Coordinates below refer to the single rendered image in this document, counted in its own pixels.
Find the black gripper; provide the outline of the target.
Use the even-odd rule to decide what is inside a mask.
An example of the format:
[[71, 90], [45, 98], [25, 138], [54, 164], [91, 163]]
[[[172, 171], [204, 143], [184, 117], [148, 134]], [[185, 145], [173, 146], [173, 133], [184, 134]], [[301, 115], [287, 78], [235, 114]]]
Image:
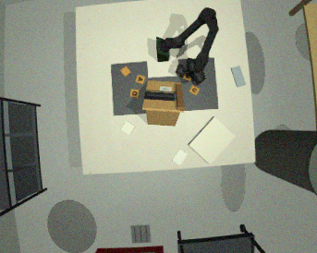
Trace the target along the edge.
[[[186, 72], [187, 72], [187, 73], [186, 73]], [[185, 68], [183, 65], [181, 65], [181, 64], [178, 64], [176, 73], [179, 74], [179, 75], [181, 75], [181, 76], [185, 76], [185, 74], [187, 74], [187, 76], [190, 76], [190, 77], [193, 79], [193, 77], [192, 77], [193, 73], [192, 73], [192, 74], [189, 73], [189, 72], [188, 72], [188, 68], [186, 69], [186, 68]]]

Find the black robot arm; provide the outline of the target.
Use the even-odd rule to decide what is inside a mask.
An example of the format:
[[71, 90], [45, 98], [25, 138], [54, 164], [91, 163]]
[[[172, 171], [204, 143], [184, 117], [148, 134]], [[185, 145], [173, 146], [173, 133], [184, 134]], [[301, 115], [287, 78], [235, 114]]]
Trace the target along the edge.
[[[206, 40], [201, 48], [201, 52], [197, 55], [196, 59], [188, 58], [187, 65], [188, 72], [193, 73], [192, 77], [196, 84], [203, 82], [206, 77], [203, 74], [203, 70], [208, 64], [209, 52], [213, 45], [213, 40], [218, 32], [216, 12], [214, 9], [206, 7], [199, 14], [199, 17], [189, 25], [179, 36], [174, 38], [166, 38], [162, 42], [159, 42], [160, 51], [167, 52], [170, 49], [181, 48], [185, 45], [185, 40], [189, 38], [194, 31], [206, 24], [209, 31]], [[201, 66], [201, 67], [200, 67]]]

